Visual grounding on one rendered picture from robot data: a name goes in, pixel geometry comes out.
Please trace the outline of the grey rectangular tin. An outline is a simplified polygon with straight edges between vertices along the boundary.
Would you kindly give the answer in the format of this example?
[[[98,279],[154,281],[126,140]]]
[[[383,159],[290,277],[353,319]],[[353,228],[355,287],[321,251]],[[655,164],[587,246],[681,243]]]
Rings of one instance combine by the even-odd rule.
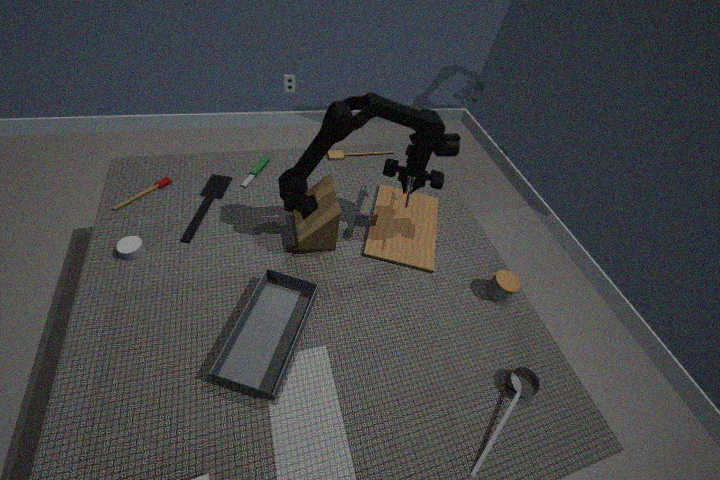
[[[275,400],[318,284],[266,268],[209,374]]]

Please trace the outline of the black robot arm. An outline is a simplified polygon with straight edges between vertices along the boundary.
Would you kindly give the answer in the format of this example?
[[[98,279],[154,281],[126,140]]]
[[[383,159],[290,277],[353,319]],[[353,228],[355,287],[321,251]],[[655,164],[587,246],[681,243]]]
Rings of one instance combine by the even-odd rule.
[[[354,109],[361,110],[353,116],[351,111]],[[334,101],[325,113],[319,133],[299,161],[279,177],[280,197],[284,200],[285,211],[297,210],[302,219],[306,219],[318,209],[315,195],[309,197],[305,194],[308,190],[307,178],[334,143],[345,139],[376,116],[416,131],[409,135],[414,145],[407,147],[406,163],[411,153],[419,160],[428,160],[432,151],[436,156],[457,156],[460,151],[460,135],[444,133],[445,124],[435,110],[414,109],[375,92]]]

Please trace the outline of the short grey cylinder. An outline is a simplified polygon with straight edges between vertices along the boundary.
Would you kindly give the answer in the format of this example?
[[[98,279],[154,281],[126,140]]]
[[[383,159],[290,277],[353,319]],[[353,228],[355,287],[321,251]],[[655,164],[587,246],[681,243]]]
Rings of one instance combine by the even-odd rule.
[[[146,251],[145,244],[138,236],[127,236],[121,239],[116,245],[117,251],[125,260],[137,260]]]

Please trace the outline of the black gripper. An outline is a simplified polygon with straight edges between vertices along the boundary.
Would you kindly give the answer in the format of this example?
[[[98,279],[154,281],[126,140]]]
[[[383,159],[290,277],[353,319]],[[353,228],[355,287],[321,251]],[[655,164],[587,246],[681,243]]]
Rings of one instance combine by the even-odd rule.
[[[430,159],[430,158],[429,158]],[[428,164],[428,160],[419,160],[415,158],[412,153],[410,154],[407,166],[398,166],[398,160],[386,159],[383,175],[394,177],[396,172],[399,172],[398,181],[401,182],[403,188],[403,194],[406,190],[408,176],[416,177],[413,182],[412,193],[420,187],[425,187],[425,182],[430,180],[431,188],[442,189],[444,184],[444,173],[436,170],[432,170],[431,174],[425,171]]]

